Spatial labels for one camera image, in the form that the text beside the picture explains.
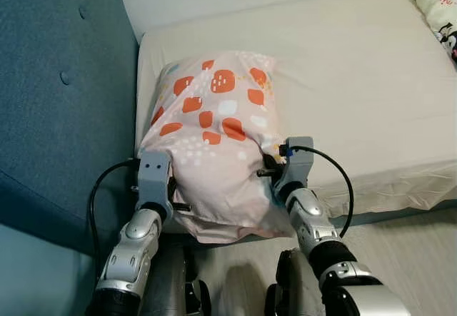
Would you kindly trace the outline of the blue upholstered headboard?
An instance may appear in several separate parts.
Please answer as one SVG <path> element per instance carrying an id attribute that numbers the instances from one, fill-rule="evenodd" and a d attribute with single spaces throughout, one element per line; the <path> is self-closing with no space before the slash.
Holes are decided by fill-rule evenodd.
<path id="1" fill-rule="evenodd" d="M 85 254 L 101 173 L 134 153 L 123 0 L 0 0 L 0 223 Z"/>

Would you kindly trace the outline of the pink pillow with orange patches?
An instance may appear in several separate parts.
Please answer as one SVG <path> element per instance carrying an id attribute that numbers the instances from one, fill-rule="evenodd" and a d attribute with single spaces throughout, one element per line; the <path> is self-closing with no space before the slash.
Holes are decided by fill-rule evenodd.
<path id="1" fill-rule="evenodd" d="M 166 64 L 141 150 L 167 152 L 176 179 L 176 222 L 203 244 L 291 234 L 270 185 L 257 176 L 284 142 L 272 84 L 276 61 L 217 51 Z"/>

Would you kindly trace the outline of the grey robot right leg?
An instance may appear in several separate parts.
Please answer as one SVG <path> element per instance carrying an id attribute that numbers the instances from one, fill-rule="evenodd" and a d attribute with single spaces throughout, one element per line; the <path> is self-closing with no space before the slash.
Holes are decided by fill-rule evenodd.
<path id="1" fill-rule="evenodd" d="M 311 289 L 313 273 L 299 250 L 281 252 L 275 277 L 266 290 L 265 316 L 324 316 L 319 291 Z"/>

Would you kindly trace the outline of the beige sheeted mattress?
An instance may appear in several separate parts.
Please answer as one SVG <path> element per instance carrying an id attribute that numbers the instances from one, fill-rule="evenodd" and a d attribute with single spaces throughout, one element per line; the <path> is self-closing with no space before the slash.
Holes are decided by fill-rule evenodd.
<path id="1" fill-rule="evenodd" d="M 346 170 L 356 214 L 428 210 L 456 198 L 457 71 L 411 0 L 299 0 L 147 31 L 136 139 L 169 63 L 212 51 L 277 61 L 284 137 L 310 136 Z"/>

